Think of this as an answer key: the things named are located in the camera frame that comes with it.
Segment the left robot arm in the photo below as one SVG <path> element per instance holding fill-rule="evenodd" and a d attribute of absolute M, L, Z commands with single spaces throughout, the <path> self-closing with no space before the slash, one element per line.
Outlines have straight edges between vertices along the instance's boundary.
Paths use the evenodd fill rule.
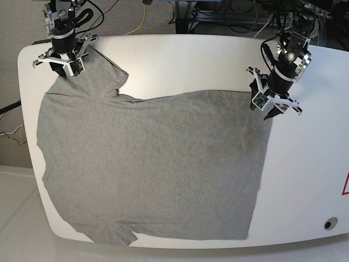
<path fill-rule="evenodd" d="M 311 63 L 308 46 L 318 35 L 319 14 L 331 12 L 333 5 L 333 1 L 302 1 L 300 11 L 289 14 L 288 24 L 260 46 L 270 73 L 262 74 L 252 67 L 246 69 L 254 77 L 250 84 L 250 109 L 265 113 L 265 120 L 284 114 L 289 108 L 302 113 L 299 103 L 288 92 Z"/>

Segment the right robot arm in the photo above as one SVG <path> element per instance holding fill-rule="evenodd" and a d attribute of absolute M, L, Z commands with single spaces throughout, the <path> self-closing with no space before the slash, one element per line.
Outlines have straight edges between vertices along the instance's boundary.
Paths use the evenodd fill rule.
<path fill-rule="evenodd" d="M 44 5 L 43 16 L 46 33 L 52 47 L 33 61 L 34 67 L 48 63 L 63 79 L 78 76 L 85 70 L 83 58 L 88 56 L 87 46 L 97 40 L 97 35 L 76 36 L 76 29 L 87 23 L 93 10 L 81 10 L 85 1 L 49 1 Z"/>

